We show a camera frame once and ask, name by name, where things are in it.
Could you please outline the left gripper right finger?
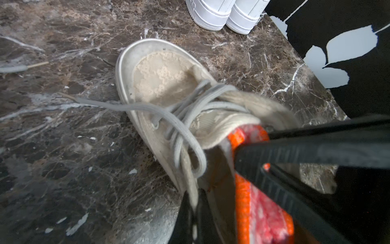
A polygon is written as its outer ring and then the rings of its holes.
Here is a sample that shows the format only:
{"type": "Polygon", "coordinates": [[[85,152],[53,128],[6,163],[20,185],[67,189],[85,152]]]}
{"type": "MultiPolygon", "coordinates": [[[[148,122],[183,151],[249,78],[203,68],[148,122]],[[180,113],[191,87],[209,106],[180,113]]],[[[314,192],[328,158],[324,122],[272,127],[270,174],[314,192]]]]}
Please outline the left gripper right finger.
{"type": "Polygon", "coordinates": [[[209,206],[207,194],[203,189],[198,190],[199,201],[195,211],[196,238],[195,244],[221,244],[214,218],[209,206]]]}

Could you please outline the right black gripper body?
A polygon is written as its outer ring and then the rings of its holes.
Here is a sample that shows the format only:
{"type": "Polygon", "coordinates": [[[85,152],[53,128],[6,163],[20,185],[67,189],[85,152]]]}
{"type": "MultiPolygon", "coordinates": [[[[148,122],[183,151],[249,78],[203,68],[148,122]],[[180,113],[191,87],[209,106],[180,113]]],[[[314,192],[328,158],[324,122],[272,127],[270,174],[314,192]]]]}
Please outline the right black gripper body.
{"type": "Polygon", "coordinates": [[[390,171],[338,167],[331,198],[353,232],[353,244],[390,242],[390,171]]]}

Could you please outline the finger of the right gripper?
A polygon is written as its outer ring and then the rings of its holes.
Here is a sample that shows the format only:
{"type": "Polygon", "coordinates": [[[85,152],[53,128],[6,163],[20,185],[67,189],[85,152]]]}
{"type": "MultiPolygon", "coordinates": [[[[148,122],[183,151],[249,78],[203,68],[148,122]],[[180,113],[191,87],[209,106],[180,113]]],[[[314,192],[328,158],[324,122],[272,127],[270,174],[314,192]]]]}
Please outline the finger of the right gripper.
{"type": "Polygon", "coordinates": [[[387,115],[274,131],[268,136],[267,141],[238,147],[235,168],[256,170],[266,163],[390,167],[390,117],[387,115]]]}
{"type": "Polygon", "coordinates": [[[331,198],[280,167],[237,163],[235,170],[284,209],[322,244],[352,244],[353,232],[331,198]]]}

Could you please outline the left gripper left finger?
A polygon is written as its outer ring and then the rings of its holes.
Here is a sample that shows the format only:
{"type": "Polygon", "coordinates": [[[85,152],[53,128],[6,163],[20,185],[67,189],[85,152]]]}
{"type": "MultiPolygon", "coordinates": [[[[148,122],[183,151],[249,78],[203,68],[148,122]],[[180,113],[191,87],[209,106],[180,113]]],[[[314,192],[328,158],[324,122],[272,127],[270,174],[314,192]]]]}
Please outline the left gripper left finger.
{"type": "Polygon", "coordinates": [[[188,192],[185,192],[168,244],[193,243],[193,215],[194,211],[190,203],[188,192]]]}

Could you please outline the beige lace sneaker one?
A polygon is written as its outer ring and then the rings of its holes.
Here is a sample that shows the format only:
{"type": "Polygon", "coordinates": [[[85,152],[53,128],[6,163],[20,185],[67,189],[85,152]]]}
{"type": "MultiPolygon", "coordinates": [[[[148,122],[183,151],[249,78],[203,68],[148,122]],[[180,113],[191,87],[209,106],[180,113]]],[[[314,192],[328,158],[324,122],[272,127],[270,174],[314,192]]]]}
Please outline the beige lace sneaker one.
{"type": "Polygon", "coordinates": [[[20,65],[20,66],[14,66],[14,67],[1,67],[0,73],[7,74],[7,73],[24,72],[28,69],[32,69],[32,68],[47,65],[47,64],[49,64],[49,62],[41,62],[41,63],[32,64],[32,65],[20,65]]]}
{"type": "Polygon", "coordinates": [[[159,39],[137,41],[116,63],[120,103],[75,102],[127,113],[135,129],[193,209],[199,189],[208,198],[222,244],[237,244],[234,155],[236,128],[299,128],[294,114],[272,99],[217,82],[182,48],[159,39]]]}

